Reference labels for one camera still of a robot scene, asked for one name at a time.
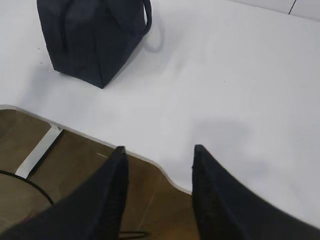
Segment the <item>white wall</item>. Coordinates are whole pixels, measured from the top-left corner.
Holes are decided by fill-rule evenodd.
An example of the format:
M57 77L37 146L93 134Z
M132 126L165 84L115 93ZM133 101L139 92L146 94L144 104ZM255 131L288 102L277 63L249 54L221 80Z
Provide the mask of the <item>white wall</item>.
M233 0L233 1L288 14L295 0Z
M320 21L320 0L296 0L291 15Z

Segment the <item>black tote bag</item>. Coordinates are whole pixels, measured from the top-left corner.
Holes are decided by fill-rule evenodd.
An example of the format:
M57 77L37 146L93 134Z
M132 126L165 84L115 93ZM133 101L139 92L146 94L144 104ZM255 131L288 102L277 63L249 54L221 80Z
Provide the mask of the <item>black tote bag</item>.
M37 9L53 68L99 88L152 25L150 0L37 0Z

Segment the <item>black cable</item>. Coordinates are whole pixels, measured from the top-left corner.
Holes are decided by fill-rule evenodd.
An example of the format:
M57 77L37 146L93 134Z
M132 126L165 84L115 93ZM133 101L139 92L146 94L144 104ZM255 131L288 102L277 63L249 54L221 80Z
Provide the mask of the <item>black cable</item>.
M135 235L135 236L120 236L118 238L119 240L144 239L150 236L150 234L145 231L121 231L120 235Z
M41 188L39 187L38 185L36 185L35 183L33 183L32 181L28 180L28 179L25 179L21 176L18 176L18 175L15 175L14 173L12 172L8 172L8 171L4 171L4 170L0 170L0 174L3 174L3 175L7 175L7 176L10 176L10 177L13 177L15 179L19 179L23 182L25 182L26 184L29 184L31 185L32 187L34 187L35 189L37 189L47 200L48 202L51 204L51 205L54 205L54 201L51 199L51 197Z
M8 171L4 171L4 170L0 170L0 174L21 180L23 182L25 182L26 184L31 185L32 187L34 187L35 189L37 189L47 200L51 205L55 205L54 201L51 199L51 197L38 185L36 185L35 183L33 183L32 181L25 179L21 176L15 175L12 172L8 172ZM134 236L120 236L118 239L119 240L133 240L133 239L142 239L142 238L146 238L148 237L150 234L148 232L144 232L144 231L121 231L120 232L121 235L134 235Z
M294 5L296 4L296 1L297 1L297 0L294 0L293 4L292 4L292 6L291 6L291 9L290 9L290 11L289 11L289 15L290 15L292 9L294 8Z

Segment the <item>brown floor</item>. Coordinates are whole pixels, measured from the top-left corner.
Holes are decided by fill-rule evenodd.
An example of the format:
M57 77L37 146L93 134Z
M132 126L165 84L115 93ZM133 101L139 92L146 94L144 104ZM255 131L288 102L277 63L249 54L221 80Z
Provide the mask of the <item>brown floor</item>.
M13 110L0 111L0 170L14 173L50 126ZM64 131L28 179L57 202L107 159L112 149ZM49 204L25 183L0 175L0 233ZM129 189L122 231L146 231L150 240L197 240L191 196L174 188L154 165L129 157Z

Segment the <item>white table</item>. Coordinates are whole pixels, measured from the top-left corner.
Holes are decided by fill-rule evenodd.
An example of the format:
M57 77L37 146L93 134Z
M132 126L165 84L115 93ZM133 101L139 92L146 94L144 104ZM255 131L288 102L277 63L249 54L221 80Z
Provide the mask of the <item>white table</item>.
M203 144L320 227L320 24L226 0L153 0L151 33L101 90L53 71L35 0L0 2L0 108L152 161L192 190Z

